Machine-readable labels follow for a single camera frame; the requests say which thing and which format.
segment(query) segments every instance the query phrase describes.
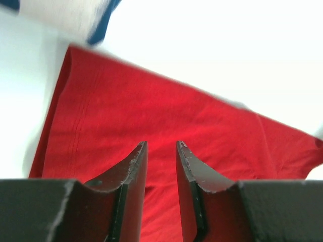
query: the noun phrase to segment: blue object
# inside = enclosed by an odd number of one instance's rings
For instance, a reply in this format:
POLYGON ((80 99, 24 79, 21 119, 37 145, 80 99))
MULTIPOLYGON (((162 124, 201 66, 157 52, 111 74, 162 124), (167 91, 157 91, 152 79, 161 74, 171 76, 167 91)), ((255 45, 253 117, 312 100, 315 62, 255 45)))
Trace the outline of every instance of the blue object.
POLYGON ((107 7, 105 13, 103 14, 101 21, 97 25, 96 31, 87 40, 88 44, 93 45, 102 41, 106 34, 107 24, 109 23, 110 16, 114 9, 118 6, 121 0, 111 0, 109 6, 107 7))
POLYGON ((20 8, 19 0, 0 0, 0 4, 18 11, 20 8))

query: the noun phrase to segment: red t-shirt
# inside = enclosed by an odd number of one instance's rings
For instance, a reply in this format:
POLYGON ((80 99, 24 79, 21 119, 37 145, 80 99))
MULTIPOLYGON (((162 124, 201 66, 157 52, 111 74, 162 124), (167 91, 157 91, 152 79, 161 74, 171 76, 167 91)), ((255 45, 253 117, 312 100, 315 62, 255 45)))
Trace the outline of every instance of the red t-shirt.
POLYGON ((301 131, 70 47, 30 177, 85 182, 121 161, 140 141, 148 141, 141 241, 179 242, 177 140, 233 180, 305 178, 323 155, 322 142, 301 131))

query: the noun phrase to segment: white surface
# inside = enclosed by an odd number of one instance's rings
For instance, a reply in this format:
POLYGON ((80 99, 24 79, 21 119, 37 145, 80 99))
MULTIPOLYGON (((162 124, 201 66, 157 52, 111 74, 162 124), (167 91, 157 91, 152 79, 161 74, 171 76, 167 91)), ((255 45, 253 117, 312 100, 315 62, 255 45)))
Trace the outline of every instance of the white surface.
MULTIPOLYGON (((122 0, 97 49, 322 138, 322 9, 122 0)), ((56 31, 0 13, 1 177, 27 175, 66 47, 56 31)))

